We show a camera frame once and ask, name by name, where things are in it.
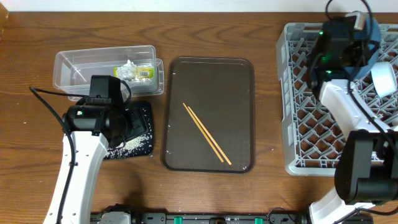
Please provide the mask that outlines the pile of white rice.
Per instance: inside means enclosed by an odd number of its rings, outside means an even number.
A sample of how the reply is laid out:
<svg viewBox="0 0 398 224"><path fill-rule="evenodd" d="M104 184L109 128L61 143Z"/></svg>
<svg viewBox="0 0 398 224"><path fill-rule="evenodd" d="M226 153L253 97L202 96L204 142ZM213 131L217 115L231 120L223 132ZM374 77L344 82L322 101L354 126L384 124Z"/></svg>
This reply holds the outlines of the pile of white rice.
<svg viewBox="0 0 398 224"><path fill-rule="evenodd" d="M128 141L119 149L108 149L104 160L125 159L129 157L148 156L154 149L154 130L149 125L148 132Z"/></svg>

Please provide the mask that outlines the white napkin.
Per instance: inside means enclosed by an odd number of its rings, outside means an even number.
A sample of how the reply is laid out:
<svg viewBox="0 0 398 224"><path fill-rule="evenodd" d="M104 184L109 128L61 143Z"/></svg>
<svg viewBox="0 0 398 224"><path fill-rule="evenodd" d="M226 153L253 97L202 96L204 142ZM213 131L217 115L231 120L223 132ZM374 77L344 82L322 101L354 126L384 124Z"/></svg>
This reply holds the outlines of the white napkin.
<svg viewBox="0 0 398 224"><path fill-rule="evenodd" d="M137 79L137 65L128 60L127 63L117 68L118 77L121 80L133 82Z"/></svg>

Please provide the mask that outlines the yellow green snack wrapper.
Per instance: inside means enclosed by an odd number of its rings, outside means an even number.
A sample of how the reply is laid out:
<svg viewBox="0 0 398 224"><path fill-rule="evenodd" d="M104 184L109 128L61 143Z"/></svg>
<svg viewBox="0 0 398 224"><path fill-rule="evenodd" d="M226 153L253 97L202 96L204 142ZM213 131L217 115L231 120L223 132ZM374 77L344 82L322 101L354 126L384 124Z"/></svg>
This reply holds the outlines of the yellow green snack wrapper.
<svg viewBox="0 0 398 224"><path fill-rule="evenodd" d="M117 74L117 68L118 67L114 67L113 73L115 77L119 78ZM154 77L154 67L138 67L137 79L134 82L145 82L152 79L153 77Z"/></svg>

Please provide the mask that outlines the wooden chopstick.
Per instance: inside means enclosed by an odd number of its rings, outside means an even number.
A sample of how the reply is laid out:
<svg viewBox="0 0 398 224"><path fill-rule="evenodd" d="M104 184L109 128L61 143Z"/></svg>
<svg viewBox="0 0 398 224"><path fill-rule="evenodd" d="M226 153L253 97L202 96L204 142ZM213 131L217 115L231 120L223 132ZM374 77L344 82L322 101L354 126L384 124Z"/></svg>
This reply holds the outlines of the wooden chopstick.
<svg viewBox="0 0 398 224"><path fill-rule="evenodd" d="M210 140L210 144L211 146L214 148L214 150L217 151L217 155L223 157L222 159L220 159L221 162L226 161L230 166L232 165L232 162L230 161L230 159L227 157L227 155L224 153L224 151L222 150L222 148L220 147L220 145L215 141L214 137L210 134L209 130L206 129L206 127L204 126L204 124L200 121L200 119L198 118L198 116L195 114L195 112L191 109L191 107L187 107L187 109L189 110L189 112L191 112L192 116L194 117L195 121L198 123L198 125L200 126L200 128L204 131L206 137Z"/></svg>
<svg viewBox="0 0 398 224"><path fill-rule="evenodd" d="M190 115L191 119L196 124L197 128L200 130L200 132L202 133L202 135L204 136L204 138L206 139L206 141L208 142L208 144L210 145L210 147L212 148L212 150L214 151L214 153L216 154L218 159L221 161L221 163L224 163L224 159L222 158L221 154L218 152L218 150L216 149L215 145L212 143L212 141L210 140L209 136L205 133L205 130L199 124L198 120L194 117L193 113L190 111L188 106L185 103L182 103L182 105L184 106L184 108L186 109L186 111Z"/></svg>

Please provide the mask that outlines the dark blue plate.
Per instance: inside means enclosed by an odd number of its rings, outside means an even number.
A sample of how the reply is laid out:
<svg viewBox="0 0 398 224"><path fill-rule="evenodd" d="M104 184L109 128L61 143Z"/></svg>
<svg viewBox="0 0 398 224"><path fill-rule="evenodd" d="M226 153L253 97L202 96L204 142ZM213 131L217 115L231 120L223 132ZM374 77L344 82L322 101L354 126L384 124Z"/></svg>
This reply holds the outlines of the dark blue plate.
<svg viewBox="0 0 398 224"><path fill-rule="evenodd" d="M353 29L350 43L343 51L348 79L353 81L366 76L379 56L381 31L375 18L367 15L362 30Z"/></svg>

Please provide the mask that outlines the light blue bowl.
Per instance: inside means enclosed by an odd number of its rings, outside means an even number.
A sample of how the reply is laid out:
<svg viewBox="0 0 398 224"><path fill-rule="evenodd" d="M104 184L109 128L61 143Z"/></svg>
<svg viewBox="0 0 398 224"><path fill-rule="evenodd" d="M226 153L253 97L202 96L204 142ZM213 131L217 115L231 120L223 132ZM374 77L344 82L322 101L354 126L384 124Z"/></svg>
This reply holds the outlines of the light blue bowl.
<svg viewBox="0 0 398 224"><path fill-rule="evenodd" d="M389 96L397 90L396 76L389 62L376 62L371 69L371 76L380 98Z"/></svg>

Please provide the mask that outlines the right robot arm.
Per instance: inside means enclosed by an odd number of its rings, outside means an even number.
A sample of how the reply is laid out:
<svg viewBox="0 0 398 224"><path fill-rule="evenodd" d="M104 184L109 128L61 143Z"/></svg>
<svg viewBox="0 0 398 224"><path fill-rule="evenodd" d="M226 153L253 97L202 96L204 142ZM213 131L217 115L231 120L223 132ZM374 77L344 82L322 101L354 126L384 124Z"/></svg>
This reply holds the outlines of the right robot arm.
<svg viewBox="0 0 398 224"><path fill-rule="evenodd" d="M343 223L397 200L397 132L371 111L354 85L375 66L380 41L371 16L334 18L323 24L308 56L307 85L346 139L335 186L309 206L310 223Z"/></svg>

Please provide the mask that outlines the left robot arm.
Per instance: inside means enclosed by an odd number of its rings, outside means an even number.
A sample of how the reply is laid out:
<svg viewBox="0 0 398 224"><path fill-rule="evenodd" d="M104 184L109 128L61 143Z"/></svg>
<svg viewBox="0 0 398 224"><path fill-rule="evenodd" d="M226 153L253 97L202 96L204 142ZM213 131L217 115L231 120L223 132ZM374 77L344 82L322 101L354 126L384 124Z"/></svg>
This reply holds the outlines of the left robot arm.
<svg viewBox="0 0 398 224"><path fill-rule="evenodd" d="M152 129L152 111L146 101L133 103L146 122L148 130L131 140L119 149L110 149L107 140L101 134L93 136L88 131L72 133L72 142L76 152L77 166L75 166L71 183L66 192L62 214L58 215L62 198L63 183L67 179L70 146L67 137L63 139L63 153L60 173L53 194L45 223L56 223L57 218L61 223L88 223L93 204L96 181L101 163L104 159L124 159L128 157L147 156L152 153L154 138Z"/></svg>

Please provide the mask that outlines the grey dishwasher rack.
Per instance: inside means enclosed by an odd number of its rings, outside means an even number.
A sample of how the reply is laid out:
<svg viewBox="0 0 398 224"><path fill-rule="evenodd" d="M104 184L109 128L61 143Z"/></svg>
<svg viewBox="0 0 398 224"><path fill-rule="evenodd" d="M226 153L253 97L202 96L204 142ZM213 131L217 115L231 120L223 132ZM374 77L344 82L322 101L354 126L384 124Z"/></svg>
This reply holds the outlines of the grey dishwasher rack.
<svg viewBox="0 0 398 224"><path fill-rule="evenodd" d="M307 56L322 23L288 23L277 43L277 76L282 91L284 165L290 175L333 177L345 139L328 110L307 88ZM380 24L381 54L397 78L397 24ZM361 98L379 119L397 126L397 91L380 98L370 74L355 81Z"/></svg>

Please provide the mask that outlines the black tray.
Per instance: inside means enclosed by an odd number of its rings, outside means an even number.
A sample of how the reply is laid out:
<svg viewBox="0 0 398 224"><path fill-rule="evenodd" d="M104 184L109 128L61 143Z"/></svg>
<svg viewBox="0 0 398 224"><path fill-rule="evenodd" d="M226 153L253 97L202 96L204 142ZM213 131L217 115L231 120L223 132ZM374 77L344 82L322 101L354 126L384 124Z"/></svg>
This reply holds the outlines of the black tray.
<svg viewBox="0 0 398 224"><path fill-rule="evenodd" d="M154 120L148 101L131 101L126 109L133 121L133 130L116 149L109 148L104 160L148 156L154 148Z"/></svg>

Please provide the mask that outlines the clear plastic bin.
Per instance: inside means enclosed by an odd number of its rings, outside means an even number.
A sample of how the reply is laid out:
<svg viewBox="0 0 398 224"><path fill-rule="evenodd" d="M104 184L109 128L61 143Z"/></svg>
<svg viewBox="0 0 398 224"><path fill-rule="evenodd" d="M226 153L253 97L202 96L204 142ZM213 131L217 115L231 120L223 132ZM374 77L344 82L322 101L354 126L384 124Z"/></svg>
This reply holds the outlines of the clear plastic bin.
<svg viewBox="0 0 398 224"><path fill-rule="evenodd" d="M121 86L123 97L163 94L164 64L152 45L61 51L55 56L53 86L70 95L88 95L93 75L114 77L114 67L128 60L137 67L154 67L154 77L145 82L125 81L127 85Z"/></svg>

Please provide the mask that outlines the brown serving tray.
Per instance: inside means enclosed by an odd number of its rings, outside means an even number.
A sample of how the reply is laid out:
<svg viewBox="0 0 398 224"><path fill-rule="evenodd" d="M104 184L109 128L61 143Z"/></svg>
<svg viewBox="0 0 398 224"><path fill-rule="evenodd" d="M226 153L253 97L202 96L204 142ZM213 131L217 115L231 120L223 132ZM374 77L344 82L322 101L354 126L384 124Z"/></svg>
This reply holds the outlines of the brown serving tray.
<svg viewBox="0 0 398 224"><path fill-rule="evenodd" d="M232 162L221 163L190 115ZM238 58L180 57L170 66L162 140L169 170L244 174L255 163L254 68Z"/></svg>

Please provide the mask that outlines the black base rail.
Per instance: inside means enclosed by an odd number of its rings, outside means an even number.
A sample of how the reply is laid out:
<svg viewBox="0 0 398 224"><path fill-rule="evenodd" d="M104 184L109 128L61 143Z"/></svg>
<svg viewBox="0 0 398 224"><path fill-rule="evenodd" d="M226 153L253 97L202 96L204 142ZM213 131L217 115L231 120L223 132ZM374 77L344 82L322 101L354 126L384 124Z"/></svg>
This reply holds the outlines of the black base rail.
<svg viewBox="0 0 398 224"><path fill-rule="evenodd" d="M130 224L289 224L310 223L307 214L274 208L263 214L182 214L182 213L139 213L131 207L116 204L101 213L92 213L90 223Z"/></svg>

